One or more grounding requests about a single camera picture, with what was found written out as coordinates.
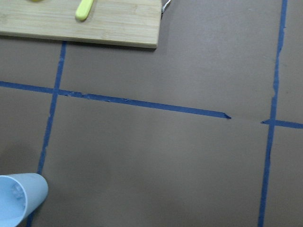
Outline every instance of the yellow-green handle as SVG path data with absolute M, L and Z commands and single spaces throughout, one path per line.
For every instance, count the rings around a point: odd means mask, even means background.
M 85 20 L 87 18 L 93 1 L 94 0 L 82 0 L 80 2 L 80 5 L 78 6 L 76 11 L 76 18 L 78 20 Z

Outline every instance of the light blue cup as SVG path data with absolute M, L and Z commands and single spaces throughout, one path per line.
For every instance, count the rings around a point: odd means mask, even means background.
M 0 175 L 0 227 L 17 226 L 47 193 L 47 182 L 39 174 Z

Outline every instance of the silver metal object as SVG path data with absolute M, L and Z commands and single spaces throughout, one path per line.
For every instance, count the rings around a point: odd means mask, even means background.
M 165 12 L 166 8 L 170 5 L 171 0 L 168 0 L 162 7 L 161 12 L 162 12 L 162 16 L 163 13 Z

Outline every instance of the wooden cutting board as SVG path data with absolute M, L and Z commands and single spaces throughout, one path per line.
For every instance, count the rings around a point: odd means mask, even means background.
M 156 48 L 161 0 L 94 0 L 75 19 L 81 0 L 0 0 L 0 35 Z

